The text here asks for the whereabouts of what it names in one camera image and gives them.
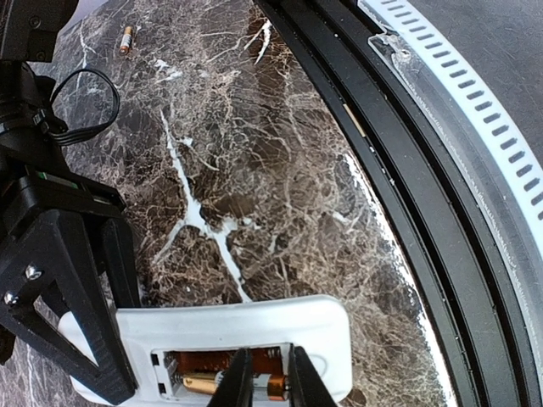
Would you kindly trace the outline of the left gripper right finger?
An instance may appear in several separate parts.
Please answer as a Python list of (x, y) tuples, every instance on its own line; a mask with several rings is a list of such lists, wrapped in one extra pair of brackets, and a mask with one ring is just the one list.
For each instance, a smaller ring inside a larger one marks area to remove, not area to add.
[(306, 351), (292, 345), (288, 357), (289, 405), (293, 407), (336, 407), (332, 395)]

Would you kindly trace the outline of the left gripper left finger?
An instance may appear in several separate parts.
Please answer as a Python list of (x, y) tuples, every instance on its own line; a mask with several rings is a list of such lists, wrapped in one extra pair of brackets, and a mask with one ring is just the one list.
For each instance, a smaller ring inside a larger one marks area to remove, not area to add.
[(253, 405), (252, 356), (247, 348), (239, 349), (226, 370), (208, 407), (251, 407)]

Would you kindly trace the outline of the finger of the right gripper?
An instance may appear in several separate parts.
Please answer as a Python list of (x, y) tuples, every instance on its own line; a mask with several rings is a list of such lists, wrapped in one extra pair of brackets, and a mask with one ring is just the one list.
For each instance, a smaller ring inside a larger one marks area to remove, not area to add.
[(108, 219), (100, 231), (101, 252), (117, 308), (141, 308), (132, 230), (124, 219)]
[[(34, 303), (57, 285), (92, 351), (87, 358), (39, 315)], [(1, 324), (107, 402), (136, 392), (136, 379), (101, 292), (79, 214), (41, 213), (22, 237), (1, 246)]]

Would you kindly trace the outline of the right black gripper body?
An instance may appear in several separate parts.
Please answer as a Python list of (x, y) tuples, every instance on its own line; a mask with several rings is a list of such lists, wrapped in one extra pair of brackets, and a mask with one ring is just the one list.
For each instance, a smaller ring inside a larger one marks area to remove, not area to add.
[(90, 226), (91, 243), (105, 263), (126, 261), (125, 204), (112, 187), (69, 171), (46, 171), (32, 164), (1, 166), (1, 261), (22, 247), (20, 239), (49, 210), (79, 214)]

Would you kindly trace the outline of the white remote control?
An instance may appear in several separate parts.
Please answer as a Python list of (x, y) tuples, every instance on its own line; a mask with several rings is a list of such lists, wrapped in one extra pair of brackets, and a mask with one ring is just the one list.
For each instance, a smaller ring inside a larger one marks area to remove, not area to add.
[(205, 406), (210, 396), (178, 380), (179, 353), (276, 348), (282, 368), (288, 351), (308, 354), (332, 399), (352, 389), (349, 316), (327, 295), (187, 308), (118, 309), (112, 314), (136, 377), (125, 406)]

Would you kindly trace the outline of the gold black AA battery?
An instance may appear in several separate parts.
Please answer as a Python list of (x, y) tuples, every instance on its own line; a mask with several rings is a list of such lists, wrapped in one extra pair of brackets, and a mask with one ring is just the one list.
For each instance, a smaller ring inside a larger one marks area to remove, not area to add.
[(127, 26), (124, 29), (121, 41), (120, 41), (120, 48), (119, 52), (120, 55), (127, 55), (132, 47), (132, 38), (133, 38), (133, 27)]

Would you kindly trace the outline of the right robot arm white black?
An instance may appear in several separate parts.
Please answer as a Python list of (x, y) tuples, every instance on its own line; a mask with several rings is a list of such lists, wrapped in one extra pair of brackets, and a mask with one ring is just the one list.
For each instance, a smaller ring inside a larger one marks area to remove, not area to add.
[(76, 6), (1, 4), (1, 358), (20, 339), (118, 405), (137, 380), (98, 278), (116, 306), (140, 306), (132, 231), (120, 194), (73, 173), (62, 154), (107, 124), (70, 130), (53, 112), (61, 85), (31, 69), (51, 61)]

